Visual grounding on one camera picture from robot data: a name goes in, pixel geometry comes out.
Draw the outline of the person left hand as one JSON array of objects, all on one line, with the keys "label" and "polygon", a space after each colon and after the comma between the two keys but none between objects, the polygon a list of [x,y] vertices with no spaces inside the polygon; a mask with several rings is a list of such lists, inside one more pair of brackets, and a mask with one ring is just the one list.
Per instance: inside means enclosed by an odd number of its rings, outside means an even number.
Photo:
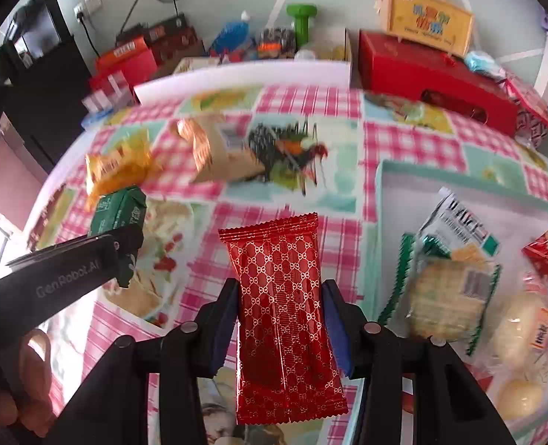
[{"label": "person left hand", "polygon": [[51,350],[40,329],[0,350],[0,444],[40,444],[56,421]]}]

